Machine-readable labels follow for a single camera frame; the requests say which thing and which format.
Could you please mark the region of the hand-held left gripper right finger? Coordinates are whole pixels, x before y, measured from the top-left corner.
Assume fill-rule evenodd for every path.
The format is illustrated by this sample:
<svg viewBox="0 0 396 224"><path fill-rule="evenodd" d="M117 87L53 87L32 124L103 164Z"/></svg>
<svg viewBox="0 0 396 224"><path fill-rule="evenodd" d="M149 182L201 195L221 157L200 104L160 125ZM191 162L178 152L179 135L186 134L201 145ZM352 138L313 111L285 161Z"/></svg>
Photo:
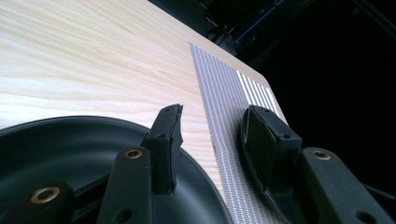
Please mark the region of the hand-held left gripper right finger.
<svg viewBox="0 0 396 224"><path fill-rule="evenodd" d="M302 150L302 138L272 110L251 105L241 123L244 158L262 192L288 194L290 163Z"/></svg>

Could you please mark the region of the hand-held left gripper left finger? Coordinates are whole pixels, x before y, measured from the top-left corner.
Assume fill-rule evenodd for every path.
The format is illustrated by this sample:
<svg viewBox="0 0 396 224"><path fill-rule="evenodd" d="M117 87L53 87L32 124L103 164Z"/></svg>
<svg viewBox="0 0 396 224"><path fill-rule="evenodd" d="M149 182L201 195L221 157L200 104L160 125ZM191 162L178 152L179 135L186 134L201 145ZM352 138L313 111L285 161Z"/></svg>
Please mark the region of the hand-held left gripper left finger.
<svg viewBox="0 0 396 224"><path fill-rule="evenodd" d="M161 109L141 143L153 162L152 190L157 195L173 194L177 186L179 151L183 143L182 110L183 106L179 104Z"/></svg>

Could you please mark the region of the black plate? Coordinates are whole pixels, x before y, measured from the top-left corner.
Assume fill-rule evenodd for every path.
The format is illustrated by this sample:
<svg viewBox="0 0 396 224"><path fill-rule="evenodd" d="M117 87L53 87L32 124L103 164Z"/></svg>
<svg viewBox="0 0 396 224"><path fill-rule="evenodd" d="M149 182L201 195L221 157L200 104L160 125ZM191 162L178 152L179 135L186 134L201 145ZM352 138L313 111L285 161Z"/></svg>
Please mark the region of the black plate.
<svg viewBox="0 0 396 224"><path fill-rule="evenodd" d="M76 195L70 224L94 224L118 152L140 145L148 128L106 117L72 116L0 130L0 220L37 187L64 182ZM200 165L179 152L176 192L155 195L155 224L233 224Z"/></svg>

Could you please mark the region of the grey striped placemat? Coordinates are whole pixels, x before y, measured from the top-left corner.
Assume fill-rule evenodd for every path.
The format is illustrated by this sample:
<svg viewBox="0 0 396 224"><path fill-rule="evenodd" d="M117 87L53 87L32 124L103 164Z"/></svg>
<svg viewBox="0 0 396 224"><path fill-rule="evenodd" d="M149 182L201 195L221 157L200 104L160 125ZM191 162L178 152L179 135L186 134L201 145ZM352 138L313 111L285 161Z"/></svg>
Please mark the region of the grey striped placemat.
<svg viewBox="0 0 396 224"><path fill-rule="evenodd" d="M191 56L215 149L225 203L233 224L287 224L250 182L239 159L239 125L250 105L283 118L270 86L195 44Z"/></svg>

